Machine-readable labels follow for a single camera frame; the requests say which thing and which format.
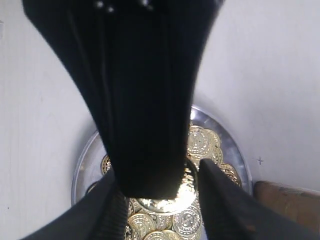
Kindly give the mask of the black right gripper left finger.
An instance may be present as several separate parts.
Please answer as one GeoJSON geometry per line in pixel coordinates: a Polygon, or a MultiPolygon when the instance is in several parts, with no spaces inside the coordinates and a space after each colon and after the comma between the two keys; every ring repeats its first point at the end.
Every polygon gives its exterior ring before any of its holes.
{"type": "Polygon", "coordinates": [[[123,240],[127,198],[108,172],[77,204],[25,240],[123,240]]]}

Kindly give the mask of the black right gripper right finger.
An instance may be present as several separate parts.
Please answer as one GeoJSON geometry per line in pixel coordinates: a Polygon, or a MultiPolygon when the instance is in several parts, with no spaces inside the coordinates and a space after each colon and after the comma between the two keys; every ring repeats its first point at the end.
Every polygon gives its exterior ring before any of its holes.
{"type": "Polygon", "coordinates": [[[209,159],[198,172],[202,220],[209,240],[318,240],[320,235],[263,206],[209,159]]]}

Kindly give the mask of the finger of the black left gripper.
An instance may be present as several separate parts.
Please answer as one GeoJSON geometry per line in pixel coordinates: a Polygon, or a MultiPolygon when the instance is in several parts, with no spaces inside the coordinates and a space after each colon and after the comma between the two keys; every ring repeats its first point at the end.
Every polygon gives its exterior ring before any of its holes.
{"type": "Polygon", "coordinates": [[[122,192],[173,199],[195,81],[221,0],[24,0],[70,74],[122,192]]]}

